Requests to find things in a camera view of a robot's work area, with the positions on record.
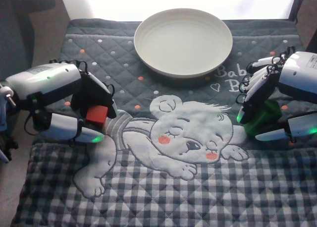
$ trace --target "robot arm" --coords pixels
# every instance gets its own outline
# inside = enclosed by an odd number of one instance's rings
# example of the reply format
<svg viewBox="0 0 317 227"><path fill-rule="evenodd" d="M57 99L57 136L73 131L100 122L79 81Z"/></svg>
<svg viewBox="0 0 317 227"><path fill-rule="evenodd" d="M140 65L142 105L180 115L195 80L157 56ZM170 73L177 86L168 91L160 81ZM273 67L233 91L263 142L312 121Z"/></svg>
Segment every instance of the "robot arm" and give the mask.
<svg viewBox="0 0 317 227"><path fill-rule="evenodd" d="M237 103L242 107L237 121L248 123L264 101L277 87L281 93L297 100L317 104L317 54L296 52L290 57L288 51L279 57L260 59L251 63L247 70L253 74L247 75L240 84L242 92ZM317 113L306 113L297 117L290 117L281 124L281 129L256 136L261 141L291 138L317 133Z"/></svg>
<svg viewBox="0 0 317 227"><path fill-rule="evenodd" d="M73 95L71 107L86 117L90 106L108 108L107 116L116 117L117 111L113 94L107 86L87 71L66 63L45 64L8 77L0 82L0 159L7 163L9 149L17 148L16 143L6 133L7 113L19 110L30 111L34 127L39 134L53 140L73 140L74 142L97 143L104 135L86 127L84 119L48 112L45 107L67 96Z"/></svg>

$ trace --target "round plate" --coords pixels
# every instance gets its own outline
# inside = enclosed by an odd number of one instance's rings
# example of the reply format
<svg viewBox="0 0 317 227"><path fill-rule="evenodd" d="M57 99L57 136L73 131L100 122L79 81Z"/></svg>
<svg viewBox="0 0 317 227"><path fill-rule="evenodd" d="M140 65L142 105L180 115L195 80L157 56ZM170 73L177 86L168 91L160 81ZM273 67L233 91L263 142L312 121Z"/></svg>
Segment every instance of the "round plate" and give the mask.
<svg viewBox="0 0 317 227"><path fill-rule="evenodd" d="M135 49L153 70L190 78L219 67L232 48L229 28L217 17L195 9L171 9L143 21L134 35Z"/></svg>

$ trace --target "bear's head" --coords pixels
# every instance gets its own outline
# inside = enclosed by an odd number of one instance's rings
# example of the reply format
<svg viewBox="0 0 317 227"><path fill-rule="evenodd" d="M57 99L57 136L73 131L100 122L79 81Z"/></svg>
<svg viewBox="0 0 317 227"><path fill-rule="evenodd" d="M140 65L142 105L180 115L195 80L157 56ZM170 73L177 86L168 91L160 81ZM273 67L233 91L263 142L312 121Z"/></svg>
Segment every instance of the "bear's head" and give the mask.
<svg viewBox="0 0 317 227"><path fill-rule="evenodd" d="M173 95L155 98L151 113L158 119L151 141L164 155L187 163L214 163L233 135L227 106L182 102Z"/></svg>

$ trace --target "sleeping teddy bear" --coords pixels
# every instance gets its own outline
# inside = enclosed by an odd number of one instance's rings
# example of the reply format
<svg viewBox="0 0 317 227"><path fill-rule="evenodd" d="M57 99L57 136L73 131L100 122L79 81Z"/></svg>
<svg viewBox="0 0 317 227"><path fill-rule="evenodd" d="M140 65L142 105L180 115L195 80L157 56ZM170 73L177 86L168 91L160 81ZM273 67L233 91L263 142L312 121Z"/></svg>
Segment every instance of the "sleeping teddy bear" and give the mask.
<svg viewBox="0 0 317 227"><path fill-rule="evenodd" d="M157 119L133 118L119 111L107 121L105 139L87 147L90 161L73 181L86 198L102 195L101 178L115 164L117 151L124 149L147 168L183 180L194 178L198 164L213 164L220 158L246 160L248 154L238 146L246 133L242 126L232 125L226 114L229 109L163 95L150 104Z"/></svg>

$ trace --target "bear's ear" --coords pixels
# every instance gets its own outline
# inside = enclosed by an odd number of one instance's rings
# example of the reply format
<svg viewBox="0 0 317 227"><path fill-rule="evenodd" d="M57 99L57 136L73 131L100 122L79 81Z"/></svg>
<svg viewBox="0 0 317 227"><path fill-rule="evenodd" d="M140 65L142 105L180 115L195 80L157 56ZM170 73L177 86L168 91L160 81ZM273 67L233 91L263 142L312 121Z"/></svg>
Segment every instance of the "bear's ear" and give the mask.
<svg viewBox="0 0 317 227"><path fill-rule="evenodd" d="M183 105L182 100L174 95L163 95L156 97L150 104L150 111L156 118L161 118L164 114L172 112Z"/></svg>

